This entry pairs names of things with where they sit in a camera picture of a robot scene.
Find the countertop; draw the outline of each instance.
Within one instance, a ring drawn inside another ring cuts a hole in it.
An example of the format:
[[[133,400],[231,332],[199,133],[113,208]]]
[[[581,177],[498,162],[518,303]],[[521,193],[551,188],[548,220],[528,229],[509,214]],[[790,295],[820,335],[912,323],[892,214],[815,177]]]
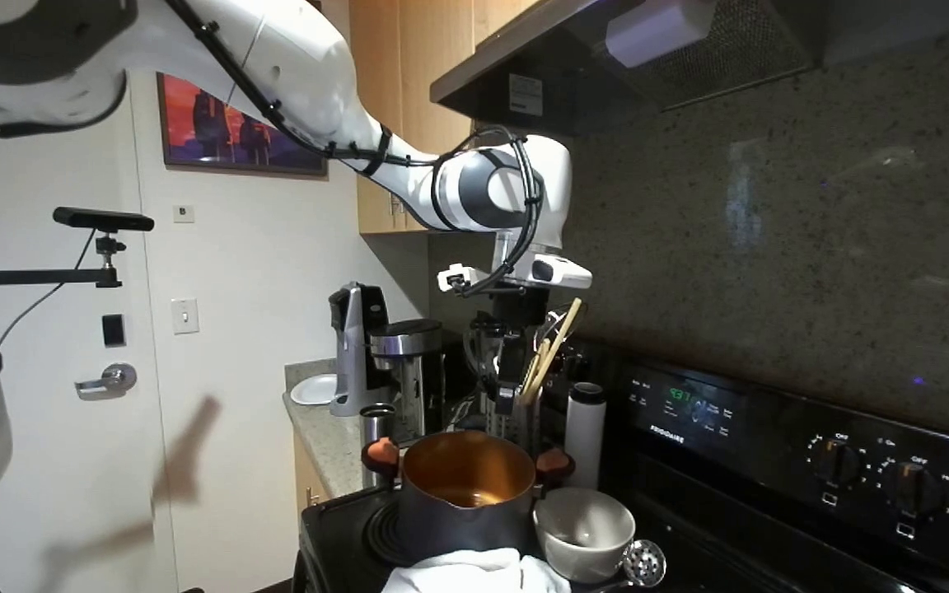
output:
[[[290,402],[290,389],[305,376],[332,374],[332,360],[297,363],[283,370],[283,408],[290,416],[293,436],[305,441],[316,472],[324,476],[332,497],[362,488],[362,422],[358,416],[339,420],[330,406],[297,406]]]

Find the painting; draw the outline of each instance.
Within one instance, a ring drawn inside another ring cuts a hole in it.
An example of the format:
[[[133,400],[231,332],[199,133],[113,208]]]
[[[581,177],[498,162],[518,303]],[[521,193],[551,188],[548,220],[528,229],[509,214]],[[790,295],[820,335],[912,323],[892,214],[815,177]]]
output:
[[[159,77],[168,167],[324,177],[326,160],[276,129],[217,103],[205,88]]]

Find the stove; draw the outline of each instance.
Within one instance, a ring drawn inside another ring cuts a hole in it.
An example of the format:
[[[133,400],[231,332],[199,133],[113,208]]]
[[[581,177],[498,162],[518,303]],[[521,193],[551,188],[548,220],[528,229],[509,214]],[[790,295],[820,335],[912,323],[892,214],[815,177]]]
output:
[[[680,367],[613,393],[603,491],[666,550],[662,593],[949,593],[949,436]],[[381,590],[391,525],[381,491],[305,509],[297,593]]]

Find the white container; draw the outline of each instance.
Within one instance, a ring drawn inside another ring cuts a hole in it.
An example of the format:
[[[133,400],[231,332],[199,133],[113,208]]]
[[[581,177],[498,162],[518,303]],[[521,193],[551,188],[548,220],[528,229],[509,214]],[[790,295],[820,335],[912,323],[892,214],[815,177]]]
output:
[[[599,488],[607,393],[598,383],[572,383],[568,397],[568,456],[572,458],[570,488]]]
[[[590,488],[559,488],[534,509],[534,527],[551,569],[572,583],[603,583],[636,538],[626,506]]]

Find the coffee maker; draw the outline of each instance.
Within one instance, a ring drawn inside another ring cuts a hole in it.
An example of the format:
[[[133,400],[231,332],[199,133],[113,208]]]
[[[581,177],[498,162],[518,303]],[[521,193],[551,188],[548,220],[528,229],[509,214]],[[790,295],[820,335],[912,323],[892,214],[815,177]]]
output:
[[[336,406],[332,416],[358,416],[389,400],[389,374],[371,367],[368,332],[384,327],[378,286],[345,284],[330,297],[336,330]]]
[[[397,441],[408,445],[444,429],[444,330],[432,319],[405,319],[368,335],[378,370],[397,378]]]

